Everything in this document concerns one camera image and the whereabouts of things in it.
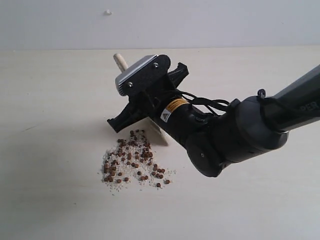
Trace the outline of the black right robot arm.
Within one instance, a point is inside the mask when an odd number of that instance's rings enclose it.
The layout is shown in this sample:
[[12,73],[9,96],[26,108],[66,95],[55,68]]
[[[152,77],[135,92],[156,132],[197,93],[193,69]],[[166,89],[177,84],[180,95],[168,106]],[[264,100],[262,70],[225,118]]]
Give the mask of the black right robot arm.
[[315,67],[274,96],[264,89],[244,100],[207,99],[190,95],[178,85],[188,75],[179,63],[169,71],[152,62],[129,68],[115,81],[128,97],[124,110],[108,122],[119,132],[150,118],[187,152],[207,177],[223,169],[281,148],[289,132],[320,119],[320,69]]

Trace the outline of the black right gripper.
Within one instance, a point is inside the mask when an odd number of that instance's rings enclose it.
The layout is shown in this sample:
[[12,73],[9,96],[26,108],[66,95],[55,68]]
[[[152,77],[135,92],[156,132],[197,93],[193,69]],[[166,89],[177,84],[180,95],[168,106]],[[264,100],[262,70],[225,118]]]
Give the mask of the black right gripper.
[[128,96],[128,104],[119,115],[107,120],[116,133],[150,118],[183,148],[187,139],[199,127],[195,113],[197,108],[182,97],[177,87],[189,75],[188,67],[179,62],[177,68],[168,72],[146,90]]

